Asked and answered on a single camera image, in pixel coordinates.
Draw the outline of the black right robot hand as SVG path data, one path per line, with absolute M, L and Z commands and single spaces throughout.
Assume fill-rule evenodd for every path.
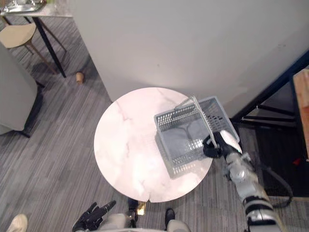
M 238 141 L 226 130 L 221 130 L 213 133 L 213 143 L 210 136 L 203 141 L 203 153 L 206 157 L 219 159 L 224 157 L 225 159 L 233 153 L 242 154 L 242 150 Z

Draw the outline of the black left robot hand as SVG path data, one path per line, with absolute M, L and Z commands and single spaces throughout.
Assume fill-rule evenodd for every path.
M 73 232 L 84 232 L 86 230 L 95 231 L 103 221 L 103 217 L 116 205 L 116 200 L 108 202 L 106 205 L 99 207 L 97 202 L 82 213 L 72 227 Z

